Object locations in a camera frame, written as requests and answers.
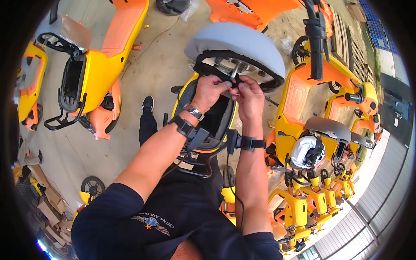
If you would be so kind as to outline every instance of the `black pants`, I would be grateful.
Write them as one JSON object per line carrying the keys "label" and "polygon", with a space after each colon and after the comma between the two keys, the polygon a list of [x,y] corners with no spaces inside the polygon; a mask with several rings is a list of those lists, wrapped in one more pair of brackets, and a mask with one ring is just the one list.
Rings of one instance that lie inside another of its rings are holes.
{"label": "black pants", "polygon": [[[145,111],[142,116],[140,117],[140,129],[139,129],[139,141],[140,146],[146,142],[147,139],[149,139],[154,133],[157,132],[157,123],[155,118],[153,117],[151,112]],[[205,162],[210,154],[199,154],[197,161],[199,163]],[[223,177],[220,172],[220,167],[218,165],[218,159],[217,156],[213,157],[210,161],[211,169],[212,169],[212,176],[210,178],[202,178],[199,176],[191,176],[186,173],[182,173],[179,171],[172,171],[169,173],[164,179],[171,180],[171,181],[177,181],[179,179],[189,179],[189,177],[192,177],[192,179],[196,179],[199,183],[201,183],[203,186],[209,185],[209,186],[215,186],[217,190],[221,191],[223,188]],[[194,166],[192,168],[193,171],[198,173],[206,173],[207,167],[206,166]]]}

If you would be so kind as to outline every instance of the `hand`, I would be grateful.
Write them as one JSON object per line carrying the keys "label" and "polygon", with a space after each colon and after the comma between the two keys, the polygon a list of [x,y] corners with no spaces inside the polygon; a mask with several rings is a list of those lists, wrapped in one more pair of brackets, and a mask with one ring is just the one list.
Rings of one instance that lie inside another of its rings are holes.
{"label": "hand", "polygon": [[238,102],[238,114],[243,122],[243,135],[262,139],[264,94],[256,80],[241,75],[243,83],[230,90],[232,99]]}
{"label": "hand", "polygon": [[191,105],[205,114],[220,98],[220,94],[231,88],[231,82],[222,82],[215,75],[201,77],[196,85],[196,93]]}

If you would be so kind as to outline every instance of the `black shirt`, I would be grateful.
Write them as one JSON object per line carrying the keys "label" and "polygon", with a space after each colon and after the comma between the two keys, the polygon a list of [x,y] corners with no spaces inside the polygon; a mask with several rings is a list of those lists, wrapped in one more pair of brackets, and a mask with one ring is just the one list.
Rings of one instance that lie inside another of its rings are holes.
{"label": "black shirt", "polygon": [[283,258],[271,232],[242,236],[219,211],[221,193],[212,192],[200,181],[161,181],[143,204],[137,192],[113,183],[76,217],[75,251],[80,260],[169,260],[189,238],[204,259]]}

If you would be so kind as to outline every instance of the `forearm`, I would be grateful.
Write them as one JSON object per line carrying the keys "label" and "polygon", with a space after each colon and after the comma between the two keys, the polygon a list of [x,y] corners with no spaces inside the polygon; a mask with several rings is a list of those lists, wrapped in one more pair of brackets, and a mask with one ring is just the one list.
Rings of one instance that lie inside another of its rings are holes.
{"label": "forearm", "polygon": [[[194,127],[199,122],[186,111],[182,111],[179,116]],[[132,188],[146,202],[165,170],[179,155],[186,141],[186,137],[179,133],[177,128],[175,123],[168,124],[152,135],[114,182]]]}
{"label": "forearm", "polygon": [[[261,122],[243,125],[243,135],[263,139]],[[267,214],[268,178],[264,161],[264,150],[255,148],[254,151],[241,150],[238,161],[236,178],[236,195],[244,203],[243,235],[271,231]],[[243,216],[242,206],[237,202],[236,217],[238,227]]]}

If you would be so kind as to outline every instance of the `corrugated metal wall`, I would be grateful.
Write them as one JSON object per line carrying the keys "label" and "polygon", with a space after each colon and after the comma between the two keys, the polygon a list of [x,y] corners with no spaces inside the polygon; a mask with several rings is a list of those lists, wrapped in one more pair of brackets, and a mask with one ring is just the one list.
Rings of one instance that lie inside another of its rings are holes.
{"label": "corrugated metal wall", "polygon": [[[413,130],[411,144],[415,143]],[[315,244],[321,260],[365,260],[374,255],[392,231],[397,212],[406,193],[412,172],[414,145],[407,150],[390,135],[380,166],[366,192],[356,204],[376,235],[352,210],[325,237]]]}

